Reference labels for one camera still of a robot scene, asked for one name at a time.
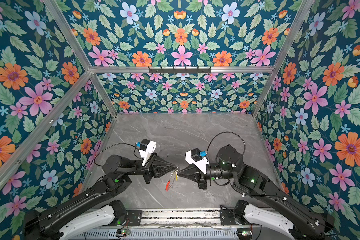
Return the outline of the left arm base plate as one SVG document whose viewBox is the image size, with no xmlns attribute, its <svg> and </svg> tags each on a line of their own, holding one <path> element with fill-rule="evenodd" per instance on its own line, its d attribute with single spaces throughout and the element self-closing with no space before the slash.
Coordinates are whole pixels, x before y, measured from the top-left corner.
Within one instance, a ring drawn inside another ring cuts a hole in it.
<svg viewBox="0 0 360 240">
<path fill-rule="evenodd" d="M 127 210 L 125 222 L 122 224 L 122 226 L 138 227 L 141 224 L 142 217 L 143 217 L 142 210 Z"/>
</svg>

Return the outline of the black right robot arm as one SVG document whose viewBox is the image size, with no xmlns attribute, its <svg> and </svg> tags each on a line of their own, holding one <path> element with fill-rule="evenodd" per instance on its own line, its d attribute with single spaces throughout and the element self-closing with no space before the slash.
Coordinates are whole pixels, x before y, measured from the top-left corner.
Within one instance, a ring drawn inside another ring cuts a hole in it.
<svg viewBox="0 0 360 240">
<path fill-rule="evenodd" d="M 208 153 L 196 148 L 186 152 L 189 166 L 180 177 L 198 183 L 205 190 L 213 179 L 228 180 L 232 188 L 243 198 L 253 198 L 272 208 L 261 209 L 247 201 L 240 201 L 236 216 L 247 223 L 272 229 L 291 240 L 329 240 L 334 228 L 334 217 L 316 213 L 290 197 L 259 170 L 246 165 L 240 154 L 231 145 L 220 148 L 217 162 L 209 161 Z"/>
</svg>

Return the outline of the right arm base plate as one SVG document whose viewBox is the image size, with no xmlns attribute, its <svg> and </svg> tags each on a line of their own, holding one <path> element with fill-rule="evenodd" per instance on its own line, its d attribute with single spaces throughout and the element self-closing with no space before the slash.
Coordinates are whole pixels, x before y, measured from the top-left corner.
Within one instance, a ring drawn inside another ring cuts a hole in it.
<svg viewBox="0 0 360 240">
<path fill-rule="evenodd" d="M 222 226 L 245 225 L 247 223 L 243 216 L 224 205 L 220 205 L 220 220 Z"/>
</svg>

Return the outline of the metal keyring with red handle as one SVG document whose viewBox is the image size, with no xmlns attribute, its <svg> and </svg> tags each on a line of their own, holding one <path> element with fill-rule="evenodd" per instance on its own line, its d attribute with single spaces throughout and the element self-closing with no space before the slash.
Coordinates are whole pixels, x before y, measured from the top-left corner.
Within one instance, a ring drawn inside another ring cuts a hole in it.
<svg viewBox="0 0 360 240">
<path fill-rule="evenodd" d="M 171 173 L 170 179 L 167 181 L 166 188 L 165 188 L 166 192 L 168 192 L 171 189 L 171 187 L 173 186 L 173 184 L 176 182 L 174 178 L 175 178 L 175 176 L 174 176 L 174 171 L 173 171 Z"/>
</svg>

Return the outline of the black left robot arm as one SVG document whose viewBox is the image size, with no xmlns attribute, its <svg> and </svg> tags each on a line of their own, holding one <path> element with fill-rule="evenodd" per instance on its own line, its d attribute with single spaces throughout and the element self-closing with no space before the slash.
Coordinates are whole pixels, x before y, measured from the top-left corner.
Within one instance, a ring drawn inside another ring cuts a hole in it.
<svg viewBox="0 0 360 240">
<path fill-rule="evenodd" d="M 118 155 L 108 157 L 102 166 L 104 176 L 72 199 L 43 212 L 26 214 L 23 234 L 26 240 L 68 240 L 71 237 L 109 224 L 125 225 L 129 217 L 123 203 L 114 198 L 131 184 L 131 176 L 143 176 L 146 184 L 177 169 L 177 166 L 152 154 L 145 163 Z"/>
</svg>

